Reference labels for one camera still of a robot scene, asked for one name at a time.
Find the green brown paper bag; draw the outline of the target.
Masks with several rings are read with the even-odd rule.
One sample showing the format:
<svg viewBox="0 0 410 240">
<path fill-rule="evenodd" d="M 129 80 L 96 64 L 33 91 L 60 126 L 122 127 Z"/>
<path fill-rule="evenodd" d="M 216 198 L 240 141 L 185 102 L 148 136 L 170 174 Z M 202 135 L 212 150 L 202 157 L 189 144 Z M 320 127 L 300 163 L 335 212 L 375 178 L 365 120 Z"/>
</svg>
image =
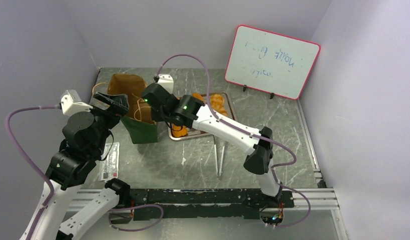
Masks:
<svg viewBox="0 0 410 240">
<path fill-rule="evenodd" d="M 129 110 L 121 119 L 133 144 L 151 144 L 158 142 L 158 125 L 152 120 L 150 106 L 141 97 L 146 88 L 144 79 L 135 74 L 115 73 L 107 86 L 109 95 L 126 94 Z"/>
</svg>

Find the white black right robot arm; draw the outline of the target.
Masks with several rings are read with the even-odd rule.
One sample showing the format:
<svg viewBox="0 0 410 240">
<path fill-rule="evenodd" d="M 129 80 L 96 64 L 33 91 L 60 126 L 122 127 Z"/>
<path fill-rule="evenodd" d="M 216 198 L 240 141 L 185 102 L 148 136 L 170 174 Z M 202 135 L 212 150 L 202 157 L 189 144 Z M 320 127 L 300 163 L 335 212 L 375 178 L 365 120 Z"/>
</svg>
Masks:
<svg viewBox="0 0 410 240">
<path fill-rule="evenodd" d="M 257 176 L 263 202 L 268 207 L 281 202 L 281 187 L 270 170 L 273 152 L 267 139 L 272 137 L 271 129 L 245 126 L 191 95 L 177 98 L 158 83 L 147 86 L 141 97 L 151 107 L 154 121 L 210 133 L 243 150 L 247 155 L 243 166 Z"/>
</svg>

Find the round orange fake bun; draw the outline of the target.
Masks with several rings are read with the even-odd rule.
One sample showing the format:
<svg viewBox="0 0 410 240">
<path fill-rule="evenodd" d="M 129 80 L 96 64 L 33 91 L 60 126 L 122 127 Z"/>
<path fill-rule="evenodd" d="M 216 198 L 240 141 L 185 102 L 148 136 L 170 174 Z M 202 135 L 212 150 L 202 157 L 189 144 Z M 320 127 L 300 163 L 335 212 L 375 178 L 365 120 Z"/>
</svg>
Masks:
<svg viewBox="0 0 410 240">
<path fill-rule="evenodd" d="M 224 107 L 224 97 L 218 93 L 212 94 L 210 96 L 210 103 L 214 109 Z"/>
</svg>

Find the tan round fake bun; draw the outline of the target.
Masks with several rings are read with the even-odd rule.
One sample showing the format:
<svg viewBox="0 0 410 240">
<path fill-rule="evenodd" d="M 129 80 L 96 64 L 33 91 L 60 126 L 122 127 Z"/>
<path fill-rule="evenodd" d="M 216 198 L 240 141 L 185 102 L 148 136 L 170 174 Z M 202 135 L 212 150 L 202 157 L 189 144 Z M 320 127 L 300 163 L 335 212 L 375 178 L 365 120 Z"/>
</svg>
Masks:
<svg viewBox="0 0 410 240">
<path fill-rule="evenodd" d="M 220 113 L 220 114 L 222 114 L 222 115 L 224 115 L 224 116 L 228 116 L 228 112 L 226 111 L 226 109 L 223 107 L 223 106 L 217 106 L 216 108 L 215 108 L 215 110 L 218 112 L 218 113 Z"/>
</svg>

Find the silver metal tongs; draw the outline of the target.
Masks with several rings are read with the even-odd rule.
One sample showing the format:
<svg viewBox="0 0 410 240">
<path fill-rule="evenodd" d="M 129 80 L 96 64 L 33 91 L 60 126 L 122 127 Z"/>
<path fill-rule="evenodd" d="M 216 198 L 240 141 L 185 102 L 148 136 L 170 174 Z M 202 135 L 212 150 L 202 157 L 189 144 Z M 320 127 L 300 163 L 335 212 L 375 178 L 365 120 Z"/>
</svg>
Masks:
<svg viewBox="0 0 410 240">
<path fill-rule="evenodd" d="M 218 178 L 221 177 L 221 175 L 222 175 L 223 161 L 224 161 L 224 156 L 225 156 L 225 148 L 226 148 L 226 142 L 224 141 L 223 145 L 222 145 L 222 149 L 221 149 L 221 155 L 218 156 L 217 140 L 216 140 L 216 137 L 213 136 L 215 171 L 216 171 L 216 176 Z"/>
</svg>

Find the silver metal tray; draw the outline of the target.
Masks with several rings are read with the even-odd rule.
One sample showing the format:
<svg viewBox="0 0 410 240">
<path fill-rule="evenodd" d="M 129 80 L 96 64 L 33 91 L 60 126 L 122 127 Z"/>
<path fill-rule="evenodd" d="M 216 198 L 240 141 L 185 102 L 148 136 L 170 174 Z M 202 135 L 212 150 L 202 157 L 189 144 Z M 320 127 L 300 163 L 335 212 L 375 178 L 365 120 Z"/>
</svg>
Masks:
<svg viewBox="0 0 410 240">
<path fill-rule="evenodd" d="M 218 113 L 236 120 L 234 107 L 232 106 L 231 98 L 228 93 L 214 92 L 210 94 L 211 106 Z M 205 137 L 210 134 L 201 130 L 196 130 L 188 127 L 180 127 L 172 125 L 172 128 L 168 128 L 169 138 L 174 141 L 189 140 L 193 138 Z"/>
</svg>

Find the long orange fake baguette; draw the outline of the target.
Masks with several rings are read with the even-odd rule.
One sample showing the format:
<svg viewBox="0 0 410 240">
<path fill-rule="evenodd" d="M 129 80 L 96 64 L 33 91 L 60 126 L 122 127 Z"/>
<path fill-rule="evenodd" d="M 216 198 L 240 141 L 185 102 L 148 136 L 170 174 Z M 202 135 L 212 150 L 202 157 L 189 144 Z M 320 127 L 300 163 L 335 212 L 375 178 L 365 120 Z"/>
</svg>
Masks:
<svg viewBox="0 0 410 240">
<path fill-rule="evenodd" d="M 192 96 L 195 97 L 196 99 L 204 102 L 203 97 L 199 93 L 194 92 L 194 93 L 192 93 Z"/>
</svg>

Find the orange fake bread loaf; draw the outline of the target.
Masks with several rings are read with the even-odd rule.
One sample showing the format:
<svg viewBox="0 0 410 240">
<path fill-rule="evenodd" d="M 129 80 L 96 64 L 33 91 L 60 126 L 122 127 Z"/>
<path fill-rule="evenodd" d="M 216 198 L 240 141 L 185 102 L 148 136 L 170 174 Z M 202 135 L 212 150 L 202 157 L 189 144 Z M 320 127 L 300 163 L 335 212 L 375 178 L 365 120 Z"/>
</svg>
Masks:
<svg viewBox="0 0 410 240">
<path fill-rule="evenodd" d="M 185 126 L 177 126 L 172 124 L 171 134 L 175 138 L 181 138 L 188 135 L 188 130 Z"/>
</svg>

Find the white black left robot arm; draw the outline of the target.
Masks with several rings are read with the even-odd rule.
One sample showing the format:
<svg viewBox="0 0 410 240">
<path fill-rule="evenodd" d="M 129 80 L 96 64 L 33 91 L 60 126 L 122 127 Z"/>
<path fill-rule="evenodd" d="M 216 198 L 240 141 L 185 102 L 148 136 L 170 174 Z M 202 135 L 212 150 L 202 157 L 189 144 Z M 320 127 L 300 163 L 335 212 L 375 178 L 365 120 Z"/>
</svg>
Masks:
<svg viewBox="0 0 410 240">
<path fill-rule="evenodd" d="M 129 110 L 125 94 L 96 93 L 106 109 L 84 103 L 75 90 L 67 90 L 56 105 L 68 116 L 64 139 L 53 155 L 35 213 L 22 235 L 24 240 L 78 240 L 102 215 L 131 201 L 130 186 L 113 178 L 98 196 L 69 220 L 64 220 L 70 203 L 98 161 L 102 161 L 112 128 Z"/>
</svg>

